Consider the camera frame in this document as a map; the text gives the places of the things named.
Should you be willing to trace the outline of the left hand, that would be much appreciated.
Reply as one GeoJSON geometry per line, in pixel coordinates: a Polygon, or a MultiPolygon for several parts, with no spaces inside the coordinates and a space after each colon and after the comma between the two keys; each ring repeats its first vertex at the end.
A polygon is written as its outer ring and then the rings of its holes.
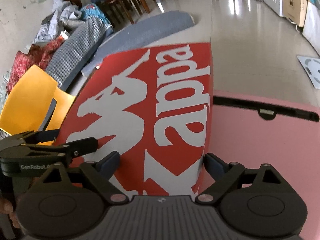
{"type": "Polygon", "coordinates": [[[9,215],[14,228],[20,229],[12,203],[3,197],[0,198],[0,213],[9,215]]]}

